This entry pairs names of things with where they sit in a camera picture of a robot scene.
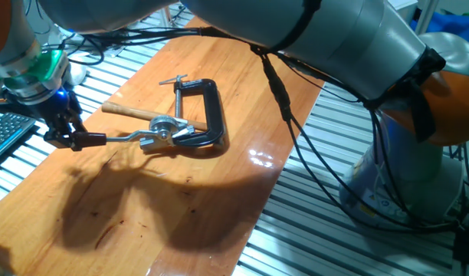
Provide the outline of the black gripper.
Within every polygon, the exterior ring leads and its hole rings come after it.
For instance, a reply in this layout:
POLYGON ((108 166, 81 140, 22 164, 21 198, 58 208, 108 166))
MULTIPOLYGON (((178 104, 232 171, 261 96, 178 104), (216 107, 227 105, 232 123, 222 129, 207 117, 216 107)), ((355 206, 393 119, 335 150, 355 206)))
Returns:
POLYGON ((28 105, 30 111, 45 120, 48 131, 44 141, 58 149, 71 148, 71 129, 66 117, 70 117, 71 124, 76 132, 85 133, 86 128, 80 118, 81 107, 72 90, 58 88, 53 94, 40 103, 28 105))

